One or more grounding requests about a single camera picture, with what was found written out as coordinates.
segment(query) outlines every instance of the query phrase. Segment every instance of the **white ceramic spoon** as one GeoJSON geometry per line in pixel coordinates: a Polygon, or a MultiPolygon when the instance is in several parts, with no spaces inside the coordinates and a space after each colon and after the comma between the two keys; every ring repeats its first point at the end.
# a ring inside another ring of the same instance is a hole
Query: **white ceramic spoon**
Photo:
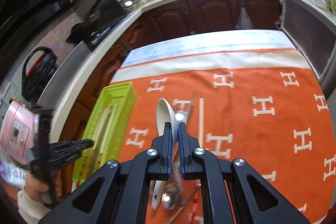
{"type": "MultiPolygon", "coordinates": [[[[157,131],[159,133],[159,136],[163,135],[165,122],[171,123],[171,130],[172,130],[172,154],[171,158],[173,159],[175,157],[175,154],[177,152],[178,147],[178,132],[177,132],[177,120],[175,118],[174,111],[171,107],[171,105],[167,102],[166,99],[160,98],[157,103],[156,108],[156,124],[157,124],[157,131]]],[[[164,187],[165,181],[156,181],[153,196],[152,196],[152,207],[153,209],[157,209],[159,206],[161,196],[162,196],[162,190],[164,187]]]]}

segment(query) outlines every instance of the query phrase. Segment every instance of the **stainless steel panel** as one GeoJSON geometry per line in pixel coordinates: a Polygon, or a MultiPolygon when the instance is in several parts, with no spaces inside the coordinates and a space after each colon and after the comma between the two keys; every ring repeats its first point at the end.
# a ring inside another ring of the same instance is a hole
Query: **stainless steel panel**
{"type": "Polygon", "coordinates": [[[320,80],[330,66],[336,33],[315,13],[294,0],[283,0],[282,28],[313,66],[320,80]]]}

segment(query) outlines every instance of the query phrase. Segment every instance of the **green plastic tray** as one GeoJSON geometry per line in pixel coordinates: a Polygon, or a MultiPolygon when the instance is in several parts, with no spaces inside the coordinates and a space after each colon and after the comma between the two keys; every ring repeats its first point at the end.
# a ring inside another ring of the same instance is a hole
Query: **green plastic tray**
{"type": "MultiPolygon", "coordinates": [[[[118,104],[118,106],[112,124],[109,128],[106,128],[102,137],[99,148],[99,153],[102,153],[102,155],[99,165],[98,162],[95,162],[95,166],[101,167],[110,159],[118,159],[136,98],[137,93],[133,88],[132,82],[107,86],[101,91],[85,127],[82,140],[95,140],[95,129],[103,114],[104,108],[110,104],[118,104]]],[[[91,156],[92,148],[89,148],[84,150],[82,157],[75,162],[72,180],[77,186],[86,180],[91,156]]]]}

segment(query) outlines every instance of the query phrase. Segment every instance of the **plastic bag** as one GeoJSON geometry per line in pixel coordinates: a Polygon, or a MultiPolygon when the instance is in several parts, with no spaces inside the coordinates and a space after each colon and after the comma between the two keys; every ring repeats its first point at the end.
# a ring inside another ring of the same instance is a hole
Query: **plastic bag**
{"type": "Polygon", "coordinates": [[[244,7],[240,10],[240,16],[238,19],[238,24],[236,25],[237,30],[252,30],[253,25],[247,11],[244,7]]]}
{"type": "Polygon", "coordinates": [[[25,176],[27,173],[28,171],[16,166],[0,148],[0,177],[2,177],[6,184],[21,190],[25,184],[25,176]]]}

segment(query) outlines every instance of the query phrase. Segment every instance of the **pink container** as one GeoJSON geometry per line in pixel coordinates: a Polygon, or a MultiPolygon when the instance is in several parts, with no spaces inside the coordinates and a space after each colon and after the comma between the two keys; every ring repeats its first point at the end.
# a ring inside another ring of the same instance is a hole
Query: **pink container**
{"type": "Polygon", "coordinates": [[[13,101],[2,122],[0,145],[6,153],[21,165],[27,165],[26,149],[34,145],[34,115],[13,101]]]}

